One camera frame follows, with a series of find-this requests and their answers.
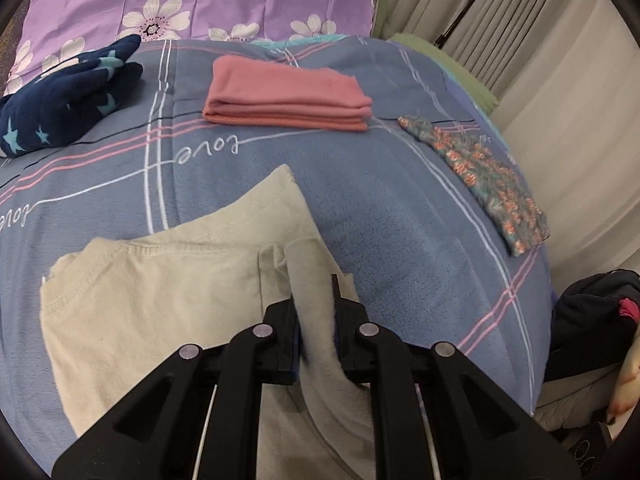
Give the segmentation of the beige cotton garment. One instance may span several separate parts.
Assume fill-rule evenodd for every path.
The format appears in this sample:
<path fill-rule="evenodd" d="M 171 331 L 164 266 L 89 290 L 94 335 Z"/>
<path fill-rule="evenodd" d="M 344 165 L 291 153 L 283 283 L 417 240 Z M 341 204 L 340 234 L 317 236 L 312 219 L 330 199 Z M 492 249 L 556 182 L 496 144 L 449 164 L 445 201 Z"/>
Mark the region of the beige cotton garment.
<path fill-rule="evenodd" d="M 210 348 L 292 299 L 303 338 L 295 386 L 262 393 L 263 479 L 371 479 L 370 394 L 342 371 L 334 292 L 355 299 L 288 166 L 231 205 L 137 240 L 92 240 L 40 288 L 64 413 L 83 434 L 184 344 Z"/>

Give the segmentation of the dark clothes pile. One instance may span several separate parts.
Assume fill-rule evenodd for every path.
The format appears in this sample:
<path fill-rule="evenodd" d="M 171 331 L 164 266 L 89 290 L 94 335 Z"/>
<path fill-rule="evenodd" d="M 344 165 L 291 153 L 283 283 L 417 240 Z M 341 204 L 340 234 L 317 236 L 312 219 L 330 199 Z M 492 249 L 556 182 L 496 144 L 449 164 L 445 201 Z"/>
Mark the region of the dark clothes pile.
<path fill-rule="evenodd" d="M 544 381 L 618 365 L 639 327 L 639 274 L 618 269 L 564 290 L 553 308 Z"/>

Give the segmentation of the floral patterned small cloth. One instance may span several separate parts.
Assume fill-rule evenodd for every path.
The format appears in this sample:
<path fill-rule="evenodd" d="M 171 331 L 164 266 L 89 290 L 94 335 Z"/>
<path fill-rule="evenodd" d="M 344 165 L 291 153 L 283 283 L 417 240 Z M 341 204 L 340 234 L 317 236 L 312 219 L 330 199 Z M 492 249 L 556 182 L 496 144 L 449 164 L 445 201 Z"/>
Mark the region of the floral patterned small cloth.
<path fill-rule="evenodd" d="M 523 255 L 549 237 L 546 216 L 524 180 L 481 136 L 447 130 L 422 117 L 402 116 L 397 122 L 446 162 L 483 208 L 511 256 Z"/>

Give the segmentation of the blue plaid fleece blanket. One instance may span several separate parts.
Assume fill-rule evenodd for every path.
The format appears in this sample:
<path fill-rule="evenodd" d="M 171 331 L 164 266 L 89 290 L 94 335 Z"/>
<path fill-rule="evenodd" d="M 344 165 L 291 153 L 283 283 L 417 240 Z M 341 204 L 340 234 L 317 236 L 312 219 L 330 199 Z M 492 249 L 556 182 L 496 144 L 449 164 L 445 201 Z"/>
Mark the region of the blue plaid fleece blanket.
<path fill-rule="evenodd" d="M 365 133 L 216 126 L 202 116 L 216 58 L 237 55 L 355 77 L 373 101 Z M 226 206 L 288 165 L 371 318 L 405 341 L 449 340 L 526 411 L 544 379 L 551 293 L 542 249 L 512 257 L 449 167 L 397 125 L 422 116 L 499 133 L 436 63 L 345 37 L 283 49 L 157 41 L 136 55 L 136 92 L 77 143 L 1 166 L 1 409 L 44 469 L 73 442 L 39 322 L 41 281 L 95 237 L 130 240 Z"/>

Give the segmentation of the green bedding edge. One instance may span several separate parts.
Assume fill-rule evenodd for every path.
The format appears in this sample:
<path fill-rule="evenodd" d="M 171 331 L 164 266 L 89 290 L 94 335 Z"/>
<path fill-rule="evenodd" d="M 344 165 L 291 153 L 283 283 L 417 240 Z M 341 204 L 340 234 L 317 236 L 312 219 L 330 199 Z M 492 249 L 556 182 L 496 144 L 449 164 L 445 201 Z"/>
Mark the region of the green bedding edge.
<path fill-rule="evenodd" d="M 445 86 L 453 86 L 457 93 L 485 116 L 489 116 L 498 107 L 499 99 L 484 84 L 434 44 L 408 32 L 394 32 L 385 42 L 399 55 L 401 62 L 408 58 L 411 63 L 425 62 L 437 70 Z"/>

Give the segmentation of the pink folded garment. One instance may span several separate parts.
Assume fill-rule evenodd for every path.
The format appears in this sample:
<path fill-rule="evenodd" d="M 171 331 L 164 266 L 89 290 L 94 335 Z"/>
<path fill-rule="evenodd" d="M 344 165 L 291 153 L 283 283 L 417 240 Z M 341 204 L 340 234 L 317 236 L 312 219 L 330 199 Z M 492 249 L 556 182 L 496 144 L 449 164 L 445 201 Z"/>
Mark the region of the pink folded garment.
<path fill-rule="evenodd" d="M 213 62 L 203 117 L 214 124 L 367 130 L 372 100 L 353 76 L 224 55 Z"/>

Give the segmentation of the navy star-print folded garment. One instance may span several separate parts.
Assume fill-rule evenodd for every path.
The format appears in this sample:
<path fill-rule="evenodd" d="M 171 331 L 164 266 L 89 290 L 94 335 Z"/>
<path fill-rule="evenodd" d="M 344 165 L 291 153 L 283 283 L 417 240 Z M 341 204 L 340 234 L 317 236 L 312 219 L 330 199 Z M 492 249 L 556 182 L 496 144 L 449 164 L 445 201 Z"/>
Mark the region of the navy star-print folded garment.
<path fill-rule="evenodd" d="M 1 99 L 1 156 L 64 148 L 130 98 L 143 66 L 130 58 L 142 44 L 129 35 L 57 65 Z"/>

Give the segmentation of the purple floral pillow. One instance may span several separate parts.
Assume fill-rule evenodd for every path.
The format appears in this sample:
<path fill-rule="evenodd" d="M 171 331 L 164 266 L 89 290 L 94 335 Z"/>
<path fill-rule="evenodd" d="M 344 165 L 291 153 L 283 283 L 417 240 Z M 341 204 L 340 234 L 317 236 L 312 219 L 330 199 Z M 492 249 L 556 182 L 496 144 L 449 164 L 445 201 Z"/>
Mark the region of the purple floral pillow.
<path fill-rule="evenodd" d="M 82 51 L 131 34 L 145 41 L 297 41 L 370 34 L 375 0 L 29 0 L 10 94 Z"/>

